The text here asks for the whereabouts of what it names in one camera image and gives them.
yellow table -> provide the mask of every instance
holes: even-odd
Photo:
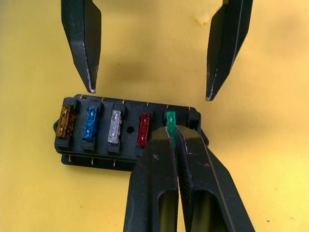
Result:
[[[211,18],[220,0],[95,3],[97,95],[195,107],[255,229],[308,232],[308,1],[254,1],[249,34],[213,102],[204,100],[210,22],[195,16]],[[65,166],[54,149],[63,98],[86,94],[60,0],[2,0],[0,36],[0,231],[122,231],[129,173]]]

blade fuse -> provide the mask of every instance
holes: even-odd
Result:
[[[120,124],[121,124],[121,111],[113,110],[110,131],[108,133],[109,143],[117,144],[119,142]]]
[[[75,118],[74,109],[70,105],[62,105],[56,137],[66,139],[72,135]]]
[[[90,142],[94,141],[95,135],[97,133],[97,126],[98,126],[98,108],[89,107],[83,133],[83,139],[88,140]]]
[[[172,139],[173,146],[176,147],[176,112],[166,112],[167,129]]]
[[[149,121],[150,121],[150,114],[141,114],[139,139],[137,142],[138,146],[145,147],[147,145]]]

blue fuse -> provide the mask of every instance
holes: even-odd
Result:
[[[85,129],[83,133],[83,139],[93,142],[95,135],[97,133],[97,126],[98,126],[98,108],[89,107],[87,120],[85,123]]]

mounting hole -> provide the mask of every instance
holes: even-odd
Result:
[[[133,127],[128,127],[126,130],[129,134],[132,134],[135,130]]]

clear fuse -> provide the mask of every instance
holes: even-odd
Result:
[[[113,110],[110,131],[108,133],[109,143],[112,143],[112,144],[119,143],[120,124],[121,124],[121,111]]]

